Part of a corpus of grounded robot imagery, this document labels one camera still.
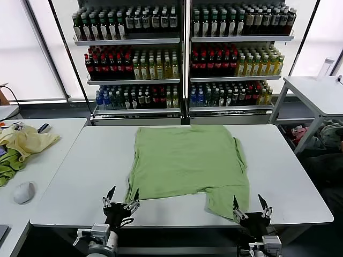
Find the green t-shirt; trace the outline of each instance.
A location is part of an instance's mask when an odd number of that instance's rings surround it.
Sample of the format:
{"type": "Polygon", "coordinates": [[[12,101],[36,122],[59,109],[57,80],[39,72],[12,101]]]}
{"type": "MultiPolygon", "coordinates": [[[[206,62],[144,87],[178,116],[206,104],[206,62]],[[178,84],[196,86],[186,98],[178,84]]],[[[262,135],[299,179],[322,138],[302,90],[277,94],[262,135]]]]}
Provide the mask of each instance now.
{"type": "Polygon", "coordinates": [[[233,195],[248,209],[249,181],[241,143],[221,125],[137,131],[126,202],[139,198],[207,194],[207,207],[233,219],[233,195]]]}

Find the white wall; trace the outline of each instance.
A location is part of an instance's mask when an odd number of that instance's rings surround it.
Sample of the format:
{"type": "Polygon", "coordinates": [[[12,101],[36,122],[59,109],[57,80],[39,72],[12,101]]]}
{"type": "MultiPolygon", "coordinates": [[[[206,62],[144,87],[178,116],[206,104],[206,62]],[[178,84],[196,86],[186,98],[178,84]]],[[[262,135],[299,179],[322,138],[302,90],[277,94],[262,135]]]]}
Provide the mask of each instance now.
{"type": "Polygon", "coordinates": [[[19,100],[63,98],[19,0],[1,1],[0,24],[0,84],[9,82],[19,100]]]}

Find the beverage shelf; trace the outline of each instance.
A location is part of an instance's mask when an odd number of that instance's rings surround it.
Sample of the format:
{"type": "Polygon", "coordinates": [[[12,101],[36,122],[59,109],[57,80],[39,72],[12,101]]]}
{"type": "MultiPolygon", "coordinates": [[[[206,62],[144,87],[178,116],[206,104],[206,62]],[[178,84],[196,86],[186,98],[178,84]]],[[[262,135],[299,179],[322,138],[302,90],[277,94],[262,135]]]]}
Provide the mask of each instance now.
{"type": "Polygon", "coordinates": [[[252,80],[277,80],[281,76],[250,76],[250,77],[204,77],[191,78],[191,82],[225,82],[225,81],[252,81],[252,80]]]}
{"type": "Polygon", "coordinates": [[[177,44],[180,43],[178,33],[135,33],[126,39],[120,40],[92,40],[78,41],[74,36],[77,46],[114,46],[125,44],[177,44]]]}
{"type": "Polygon", "coordinates": [[[293,36],[214,36],[192,37],[193,43],[291,41],[293,36]]]}
{"type": "Polygon", "coordinates": [[[148,80],[88,80],[88,85],[137,85],[137,84],[176,84],[180,79],[148,79],[148,80]]]}

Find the floor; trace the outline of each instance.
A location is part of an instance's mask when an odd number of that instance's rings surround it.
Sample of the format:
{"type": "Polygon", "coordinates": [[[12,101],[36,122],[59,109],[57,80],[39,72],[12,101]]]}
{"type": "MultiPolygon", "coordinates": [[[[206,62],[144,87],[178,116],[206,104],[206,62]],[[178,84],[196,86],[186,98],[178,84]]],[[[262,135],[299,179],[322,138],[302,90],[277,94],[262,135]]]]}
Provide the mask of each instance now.
{"type": "MultiPolygon", "coordinates": [[[[26,119],[34,118],[89,118],[88,107],[82,104],[65,108],[23,108],[21,115],[26,119]]],[[[300,102],[288,102],[282,106],[279,118],[310,118],[311,111],[300,102]]],[[[342,225],[333,224],[313,226],[299,236],[291,244],[283,247],[284,257],[326,257],[338,255],[343,234],[340,232],[342,225]]],[[[19,256],[84,256],[66,244],[61,238],[51,233],[49,229],[33,229],[28,236],[19,256]],[[51,252],[51,247],[58,248],[51,252]]]]}

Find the bottle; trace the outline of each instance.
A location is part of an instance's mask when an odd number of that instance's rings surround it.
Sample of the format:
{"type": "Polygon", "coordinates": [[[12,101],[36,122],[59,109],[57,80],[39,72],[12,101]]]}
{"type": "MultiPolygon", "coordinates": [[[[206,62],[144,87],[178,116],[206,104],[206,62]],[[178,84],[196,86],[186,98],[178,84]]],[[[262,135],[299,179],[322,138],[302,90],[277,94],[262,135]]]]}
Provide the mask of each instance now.
{"type": "Polygon", "coordinates": [[[178,72],[178,63],[177,63],[177,57],[173,56],[173,79],[179,79],[180,74],[178,72]]]}
{"type": "Polygon", "coordinates": [[[287,24],[284,28],[283,35],[290,34],[290,32],[292,31],[295,19],[296,19],[296,9],[293,9],[293,11],[288,15],[287,24]]]}
{"type": "Polygon", "coordinates": [[[81,19],[83,23],[83,31],[85,32],[85,38],[86,40],[90,41],[92,40],[92,35],[91,35],[91,27],[87,20],[87,14],[85,13],[81,14],[81,19]]]}
{"type": "Polygon", "coordinates": [[[269,56],[264,55],[263,62],[261,65],[261,69],[260,69],[260,72],[258,73],[258,76],[266,76],[267,75],[266,71],[267,71],[268,62],[269,62],[269,56]]]}
{"type": "Polygon", "coordinates": [[[135,28],[135,22],[133,20],[133,16],[131,15],[130,11],[126,12],[125,23],[126,23],[127,33],[132,33],[135,28]]]}
{"type": "Polygon", "coordinates": [[[203,31],[202,31],[202,36],[203,37],[207,37],[207,33],[208,33],[208,10],[204,10],[203,11],[203,31]]]}
{"type": "Polygon", "coordinates": [[[271,29],[270,32],[272,35],[276,35],[276,33],[278,32],[278,25],[280,22],[280,9],[276,9],[275,13],[272,16],[272,20],[271,20],[271,29]]]}
{"type": "Polygon", "coordinates": [[[211,36],[217,36],[217,27],[218,27],[217,15],[218,15],[218,11],[213,10],[212,21],[211,21],[211,36]]]}
{"type": "Polygon", "coordinates": [[[269,105],[272,99],[273,88],[269,89],[268,94],[265,97],[264,104],[269,105]]]}
{"type": "Polygon", "coordinates": [[[160,25],[160,15],[158,14],[157,10],[153,11],[153,16],[151,20],[152,20],[152,31],[159,32],[161,29],[161,25],[160,25]]]}
{"type": "Polygon", "coordinates": [[[113,18],[113,13],[107,14],[107,17],[108,17],[108,21],[109,21],[108,29],[109,29],[109,32],[111,34],[111,39],[116,40],[117,39],[117,32],[116,32],[115,22],[114,22],[114,18],[113,18]]]}
{"type": "Polygon", "coordinates": [[[274,75],[280,75],[281,74],[282,67],[284,66],[284,59],[285,59],[284,55],[281,55],[279,57],[279,61],[278,61],[277,65],[275,66],[274,75]]]}
{"type": "Polygon", "coordinates": [[[161,27],[163,32],[167,32],[169,28],[169,16],[167,14],[167,10],[162,11],[161,16],[161,27]]]}
{"type": "Polygon", "coordinates": [[[219,106],[224,106],[225,105],[224,101],[225,101],[225,94],[224,94],[224,90],[222,89],[219,95],[219,106]]]}
{"type": "Polygon", "coordinates": [[[237,36],[241,36],[243,33],[244,29],[244,17],[245,17],[245,11],[241,10],[240,11],[240,18],[238,20],[238,25],[237,25],[237,36]]]}
{"type": "Polygon", "coordinates": [[[243,71],[243,76],[244,77],[248,77],[248,76],[251,75],[252,60],[253,60],[253,56],[249,55],[248,56],[248,61],[246,62],[245,66],[244,66],[244,71],[243,71]]]}
{"type": "Polygon", "coordinates": [[[158,57],[156,60],[157,60],[157,66],[156,66],[157,79],[164,79],[161,57],[158,57]]]}
{"type": "Polygon", "coordinates": [[[270,60],[269,66],[267,66],[267,74],[268,76],[273,76],[274,72],[275,72],[275,65],[277,62],[277,56],[276,55],[272,55],[272,58],[270,60]]]}
{"type": "Polygon", "coordinates": [[[235,27],[236,27],[236,10],[231,11],[231,19],[230,19],[230,24],[229,24],[229,29],[228,29],[228,36],[233,36],[235,33],[235,27]]]}
{"type": "Polygon", "coordinates": [[[77,13],[73,13],[73,15],[71,16],[71,18],[73,19],[74,22],[74,32],[75,32],[75,36],[77,38],[78,41],[83,40],[82,38],[82,33],[81,33],[81,26],[79,25],[79,19],[78,19],[79,15],[77,13]]]}
{"type": "Polygon", "coordinates": [[[245,56],[241,55],[240,64],[238,65],[238,69],[237,69],[237,72],[236,72],[236,76],[237,77],[242,77],[243,76],[244,66],[245,66],[245,56]]]}
{"type": "Polygon", "coordinates": [[[149,71],[150,71],[150,78],[157,79],[154,58],[149,58],[149,71]]]}
{"type": "Polygon", "coordinates": [[[199,15],[200,11],[194,11],[194,19],[193,19],[193,36],[199,37],[199,30],[200,30],[200,22],[199,22],[199,15]]]}
{"type": "Polygon", "coordinates": [[[91,29],[92,29],[92,33],[93,33],[93,38],[94,38],[94,40],[100,40],[98,23],[96,22],[96,18],[95,18],[94,13],[90,14],[90,19],[91,19],[91,29]]]}
{"type": "Polygon", "coordinates": [[[135,23],[135,32],[142,32],[142,20],[139,11],[135,12],[135,17],[133,18],[133,21],[135,23]]]}
{"type": "Polygon", "coordinates": [[[227,14],[227,11],[225,9],[221,11],[219,36],[225,36],[226,34],[226,14],[227,14]]]}
{"type": "Polygon", "coordinates": [[[117,19],[118,19],[118,30],[121,39],[126,39],[126,33],[123,23],[123,17],[121,12],[117,12],[117,19]]]}
{"type": "Polygon", "coordinates": [[[261,24],[263,20],[262,9],[258,9],[258,12],[255,14],[252,27],[252,35],[260,34],[261,24]]]}
{"type": "Polygon", "coordinates": [[[260,55],[256,55],[255,57],[255,61],[252,65],[252,70],[251,70],[251,76],[257,76],[258,75],[258,70],[261,67],[261,56],[260,55]]]}
{"type": "Polygon", "coordinates": [[[267,9],[266,13],[263,14],[263,19],[262,19],[262,26],[260,29],[260,34],[261,35],[269,35],[270,34],[270,22],[272,19],[272,10],[267,9]]]}
{"type": "Polygon", "coordinates": [[[175,9],[171,10],[169,17],[170,30],[172,32],[177,32],[177,15],[175,14],[175,9]]]}
{"type": "Polygon", "coordinates": [[[254,18],[255,18],[255,15],[253,13],[253,9],[250,9],[245,20],[244,31],[243,31],[244,35],[251,35],[254,18]]]}

